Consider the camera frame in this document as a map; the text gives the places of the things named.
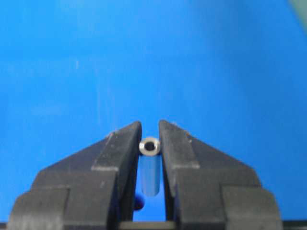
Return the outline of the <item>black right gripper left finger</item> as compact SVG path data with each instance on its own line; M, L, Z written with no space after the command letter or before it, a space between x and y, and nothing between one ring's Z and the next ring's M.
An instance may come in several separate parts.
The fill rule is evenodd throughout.
M110 230L134 212L140 122L42 169L20 195L10 230Z

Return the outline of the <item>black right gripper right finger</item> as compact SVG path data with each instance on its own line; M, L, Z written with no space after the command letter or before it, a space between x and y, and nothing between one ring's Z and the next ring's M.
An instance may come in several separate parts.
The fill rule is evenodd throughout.
M179 230L280 230L274 195L255 170L161 120L166 219Z

